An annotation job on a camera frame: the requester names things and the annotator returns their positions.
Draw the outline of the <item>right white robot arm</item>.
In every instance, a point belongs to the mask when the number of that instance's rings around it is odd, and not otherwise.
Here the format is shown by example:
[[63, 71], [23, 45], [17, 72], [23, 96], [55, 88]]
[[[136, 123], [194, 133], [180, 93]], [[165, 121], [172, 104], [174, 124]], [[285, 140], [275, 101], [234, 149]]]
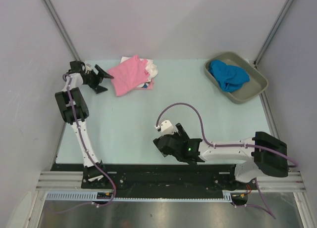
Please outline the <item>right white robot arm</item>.
[[173, 156], [189, 165], [232, 162], [234, 169], [228, 182], [234, 189], [260, 176], [288, 176], [287, 145], [265, 132], [232, 143], [206, 143], [201, 138], [190, 138], [180, 123], [173, 125], [165, 120], [155, 129], [160, 136], [153, 143], [164, 157]]

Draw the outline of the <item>grey plastic tray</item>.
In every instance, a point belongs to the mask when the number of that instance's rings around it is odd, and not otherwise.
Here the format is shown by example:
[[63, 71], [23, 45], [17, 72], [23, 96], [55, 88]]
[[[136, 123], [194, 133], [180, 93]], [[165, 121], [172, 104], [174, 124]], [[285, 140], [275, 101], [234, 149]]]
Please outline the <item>grey plastic tray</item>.
[[233, 103], [243, 104], [263, 93], [267, 78], [235, 52], [217, 54], [205, 63], [207, 78]]

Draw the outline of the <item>blue t shirt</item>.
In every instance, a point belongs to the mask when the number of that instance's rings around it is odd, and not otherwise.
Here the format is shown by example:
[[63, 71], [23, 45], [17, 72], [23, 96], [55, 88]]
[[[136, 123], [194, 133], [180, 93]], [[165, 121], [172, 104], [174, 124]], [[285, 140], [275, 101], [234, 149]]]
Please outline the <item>blue t shirt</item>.
[[239, 90], [245, 83], [250, 81], [250, 76], [241, 67], [227, 65], [220, 60], [209, 63], [208, 72], [215, 78], [223, 92]]

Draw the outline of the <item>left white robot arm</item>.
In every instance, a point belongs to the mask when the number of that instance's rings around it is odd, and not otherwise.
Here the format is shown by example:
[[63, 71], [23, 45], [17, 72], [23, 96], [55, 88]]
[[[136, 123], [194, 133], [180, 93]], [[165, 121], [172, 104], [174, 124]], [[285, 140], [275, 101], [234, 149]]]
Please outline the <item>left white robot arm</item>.
[[103, 93], [107, 88], [100, 83], [103, 79], [112, 80], [114, 76], [99, 65], [95, 65], [95, 69], [96, 71], [82, 61], [71, 61], [70, 69], [62, 76], [65, 86], [54, 96], [62, 119], [71, 126], [79, 142], [84, 160], [83, 179], [93, 182], [98, 188], [104, 188], [109, 184], [109, 175], [102, 170], [102, 161], [97, 158], [92, 148], [86, 125], [89, 109], [79, 87], [87, 85], [94, 93]]

